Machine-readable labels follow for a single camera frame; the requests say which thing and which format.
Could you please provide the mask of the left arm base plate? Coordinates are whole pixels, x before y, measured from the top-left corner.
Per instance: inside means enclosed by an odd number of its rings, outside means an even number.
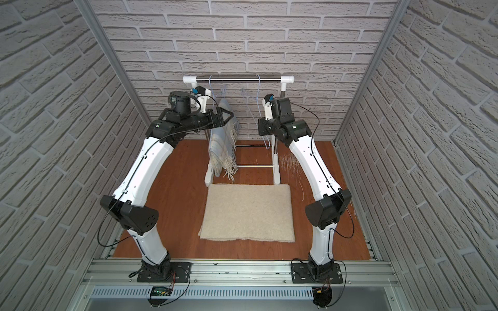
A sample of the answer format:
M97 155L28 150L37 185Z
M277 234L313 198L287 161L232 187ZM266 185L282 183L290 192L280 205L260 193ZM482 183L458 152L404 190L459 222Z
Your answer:
M153 266L141 262L141 268L137 271L137 282L159 283L159 282L175 282L187 283L189 280L189 272L192 263L188 262L170 262Z

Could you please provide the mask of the blue plaid fringed scarf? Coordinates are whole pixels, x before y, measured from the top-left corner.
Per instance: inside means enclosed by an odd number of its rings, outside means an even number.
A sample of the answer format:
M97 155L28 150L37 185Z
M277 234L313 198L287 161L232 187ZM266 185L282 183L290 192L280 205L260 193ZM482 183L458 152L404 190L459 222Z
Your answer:
M232 117L223 127L214 128L210 133L208 154L215 176L220 176L224 171L224 177L233 183L237 172L236 142L239 122L236 117Z

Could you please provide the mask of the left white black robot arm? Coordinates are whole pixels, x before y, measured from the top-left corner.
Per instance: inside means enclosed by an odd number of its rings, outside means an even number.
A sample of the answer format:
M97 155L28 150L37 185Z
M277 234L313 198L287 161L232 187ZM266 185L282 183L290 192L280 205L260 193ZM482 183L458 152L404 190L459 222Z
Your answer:
M146 130L139 155L122 184L100 201L141 253L141 268L134 272L139 282L167 281L172 276L171 256L157 230L159 212L145 205L163 163L188 133L222 128L234 118L233 112L220 104L207 108L201 96L193 93L173 91L168 103Z

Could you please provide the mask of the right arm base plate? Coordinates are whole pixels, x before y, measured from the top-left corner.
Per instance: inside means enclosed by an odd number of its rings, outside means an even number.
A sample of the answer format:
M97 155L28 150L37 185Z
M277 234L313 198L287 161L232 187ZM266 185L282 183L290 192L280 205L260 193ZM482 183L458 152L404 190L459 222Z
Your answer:
M341 267L334 260L324 265L317 265L312 260L304 262L300 259L293 259L290 267L294 284L338 285L344 282Z

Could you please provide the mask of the blue wire hanger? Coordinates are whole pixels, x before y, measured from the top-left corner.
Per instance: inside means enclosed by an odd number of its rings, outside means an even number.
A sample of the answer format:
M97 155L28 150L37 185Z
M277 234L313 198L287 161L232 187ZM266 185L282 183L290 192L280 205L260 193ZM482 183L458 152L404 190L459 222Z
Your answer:
M208 85L209 85L209 90L211 92L211 99L214 102L217 102L219 99L225 99L226 98L226 85L228 83L228 78L226 77L214 77L213 75L210 75L208 78ZM216 94L213 88L213 84L222 84L222 87L220 88L220 93Z
M257 108L258 108L259 116L262 117L263 114L261 112L261 105L260 105L260 101L259 101L259 92L260 92L260 89L261 89L261 75L260 74L255 74L255 77L258 78L258 89L256 91L255 102L256 102L256 105L257 105ZM250 98L250 96L248 95L248 93L247 93L247 91L246 91L245 88L241 88L241 94L242 94L243 97L246 97L247 99ZM252 114L252 110L249 107L248 103L246 103L246 105L249 108L249 112L250 112L250 115L251 115L253 121L255 122L256 125L258 125L258 122L257 122L257 120L255 120L255 117ZM265 136L262 136L262 141L263 141L264 147L267 150L269 150L270 147L271 147L271 140L269 138L266 138Z

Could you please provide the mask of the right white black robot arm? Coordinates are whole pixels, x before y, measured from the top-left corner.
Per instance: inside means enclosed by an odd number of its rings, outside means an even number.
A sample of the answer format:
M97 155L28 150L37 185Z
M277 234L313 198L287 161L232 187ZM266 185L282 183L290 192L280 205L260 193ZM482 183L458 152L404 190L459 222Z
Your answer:
M313 226L307 266L313 278L322 279L333 269L334 232L350 203L351 193L342 189L328 171L312 131L304 120L295 119L289 98L267 95L263 107L265 116L258 120L259 135L274 136L288 147L311 186L315 202L305 208Z

